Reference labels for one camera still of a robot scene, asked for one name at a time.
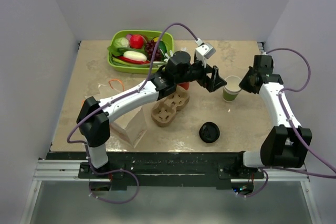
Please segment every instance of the white radish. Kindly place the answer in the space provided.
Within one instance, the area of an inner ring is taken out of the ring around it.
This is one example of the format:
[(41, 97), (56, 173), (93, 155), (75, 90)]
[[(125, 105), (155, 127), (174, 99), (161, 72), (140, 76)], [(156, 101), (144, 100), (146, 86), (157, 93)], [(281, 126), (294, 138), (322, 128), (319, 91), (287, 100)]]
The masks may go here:
[(147, 61), (146, 55), (141, 52), (126, 51), (123, 56), (130, 60)]

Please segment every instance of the paper bag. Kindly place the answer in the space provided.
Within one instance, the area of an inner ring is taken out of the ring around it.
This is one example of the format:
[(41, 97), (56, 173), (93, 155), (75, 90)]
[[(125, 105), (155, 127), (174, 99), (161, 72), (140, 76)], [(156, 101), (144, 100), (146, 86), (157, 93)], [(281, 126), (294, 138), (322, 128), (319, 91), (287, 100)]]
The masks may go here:
[[(99, 94), (94, 95), (96, 100), (112, 97), (120, 91), (107, 85), (98, 85)], [(110, 123), (111, 135), (117, 136), (133, 148), (139, 143), (147, 131), (147, 124), (142, 107), (138, 107)]]

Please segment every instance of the green tray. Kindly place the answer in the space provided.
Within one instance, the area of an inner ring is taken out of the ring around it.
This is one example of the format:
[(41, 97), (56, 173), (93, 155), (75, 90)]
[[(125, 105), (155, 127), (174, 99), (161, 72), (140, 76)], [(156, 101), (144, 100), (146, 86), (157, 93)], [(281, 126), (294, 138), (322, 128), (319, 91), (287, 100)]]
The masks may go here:
[[(115, 71), (124, 72), (124, 73), (143, 73), (143, 74), (148, 73), (149, 67), (148, 68), (137, 68), (137, 67), (129, 67), (129, 66), (118, 66), (112, 62), (111, 60), (112, 54), (114, 54), (115, 56), (121, 55), (121, 53), (118, 52), (117, 49), (113, 47), (113, 42), (118, 38), (125, 37), (127, 34), (140, 34), (140, 35), (145, 35), (148, 39), (153, 39), (155, 37), (160, 36), (161, 32), (160, 31), (147, 31), (147, 30), (122, 30), (122, 31), (117, 32), (114, 35), (112, 42), (111, 42), (111, 52), (109, 52), (107, 61), (115, 69)], [(171, 34), (165, 33), (162, 37), (162, 41), (166, 45), (167, 52), (169, 52), (170, 50), (174, 52), (174, 39)], [(153, 67), (152, 73), (155, 73), (158, 69), (159, 68), (157, 67)]]

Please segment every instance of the white enclosure wall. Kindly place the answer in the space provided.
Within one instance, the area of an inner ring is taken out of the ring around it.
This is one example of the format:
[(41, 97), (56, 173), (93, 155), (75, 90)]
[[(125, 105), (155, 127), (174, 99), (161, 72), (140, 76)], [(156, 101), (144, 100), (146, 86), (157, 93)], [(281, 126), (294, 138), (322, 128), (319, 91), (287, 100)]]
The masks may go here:
[[(182, 22), (203, 39), (264, 41), (289, 0), (57, 0), (80, 39), (111, 39), (128, 28), (161, 30)], [(191, 39), (172, 28), (176, 39)]]
[(0, 223), (18, 223), (77, 51), (55, 0), (0, 0)]
[[(278, 24), (267, 39), (267, 48), (291, 47), (311, 64), (311, 82), (301, 93), (288, 93), (289, 103), (302, 123), (311, 128), (311, 147), (336, 166), (336, 0), (290, 0)], [(302, 60), (283, 52), (272, 53), (276, 72), (285, 86), (298, 88), (307, 77)], [(306, 165), (310, 172), (332, 174), (312, 155)], [(311, 177), (313, 194), (323, 223), (335, 223), (336, 181)]]

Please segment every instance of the brown cup carrier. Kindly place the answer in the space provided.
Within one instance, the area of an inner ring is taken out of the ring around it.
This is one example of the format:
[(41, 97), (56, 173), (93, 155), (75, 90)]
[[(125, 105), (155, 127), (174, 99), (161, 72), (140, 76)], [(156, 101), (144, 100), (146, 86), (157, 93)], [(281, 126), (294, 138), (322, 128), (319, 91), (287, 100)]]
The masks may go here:
[(160, 127), (167, 127), (173, 122), (176, 112), (182, 110), (188, 102), (188, 92), (177, 86), (174, 93), (154, 105), (151, 111), (153, 121)]

